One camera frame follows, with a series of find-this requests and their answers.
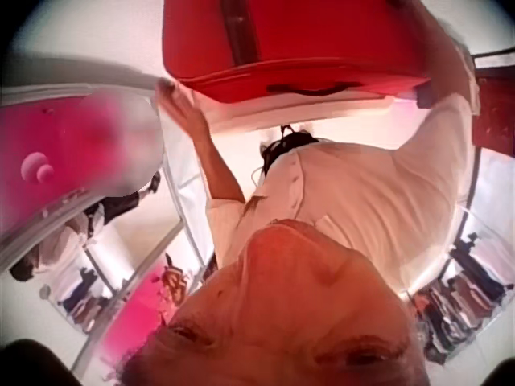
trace pink wall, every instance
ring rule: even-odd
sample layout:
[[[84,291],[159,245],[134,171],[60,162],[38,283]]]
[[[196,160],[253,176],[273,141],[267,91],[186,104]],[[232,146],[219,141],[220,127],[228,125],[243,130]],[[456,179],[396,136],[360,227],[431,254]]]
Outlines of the pink wall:
[[[99,355],[110,363],[118,363],[123,355],[139,348],[161,323],[159,310],[163,308],[158,291],[161,282],[153,283],[152,279],[160,276],[166,266],[164,258],[148,273],[139,287],[109,328],[101,344]],[[168,318],[175,308],[170,307]]]

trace hand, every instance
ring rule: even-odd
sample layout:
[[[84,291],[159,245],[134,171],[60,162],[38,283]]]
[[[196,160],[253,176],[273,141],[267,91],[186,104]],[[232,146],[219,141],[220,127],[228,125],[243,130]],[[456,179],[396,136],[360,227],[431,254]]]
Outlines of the hand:
[[[157,102],[171,119],[192,139],[194,144],[211,139],[209,125],[202,111],[189,101],[180,89],[166,79],[155,85]]]

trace man's eye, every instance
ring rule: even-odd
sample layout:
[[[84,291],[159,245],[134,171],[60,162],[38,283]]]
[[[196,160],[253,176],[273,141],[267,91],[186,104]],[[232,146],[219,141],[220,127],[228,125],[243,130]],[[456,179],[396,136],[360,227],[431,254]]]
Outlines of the man's eye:
[[[357,350],[347,354],[345,362],[348,366],[366,366],[383,362],[387,357],[372,350]]]
[[[190,340],[193,343],[195,343],[199,338],[199,335],[194,330],[185,326],[173,326],[171,327],[171,330],[174,334]]]
[[[174,325],[169,328],[174,334],[192,343],[198,343],[204,346],[210,346],[212,344],[212,340],[197,328],[185,325]]]

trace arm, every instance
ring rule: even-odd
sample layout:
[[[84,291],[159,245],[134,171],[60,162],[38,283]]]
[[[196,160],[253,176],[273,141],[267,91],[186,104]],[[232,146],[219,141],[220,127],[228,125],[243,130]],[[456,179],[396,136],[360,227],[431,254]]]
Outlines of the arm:
[[[159,104],[192,139],[208,181],[211,198],[245,203],[245,197],[236,178],[211,139],[209,126],[202,112],[166,80],[158,82],[155,93]]]
[[[423,41],[437,101],[456,93],[471,104],[469,73],[454,41],[420,0],[403,0],[400,7]]]

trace red suitcase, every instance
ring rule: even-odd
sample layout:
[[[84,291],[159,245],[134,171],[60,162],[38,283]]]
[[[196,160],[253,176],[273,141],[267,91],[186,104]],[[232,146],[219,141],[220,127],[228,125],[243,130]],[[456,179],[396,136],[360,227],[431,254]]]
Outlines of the red suitcase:
[[[166,0],[165,68],[221,102],[351,88],[394,95],[425,80],[386,0]]]

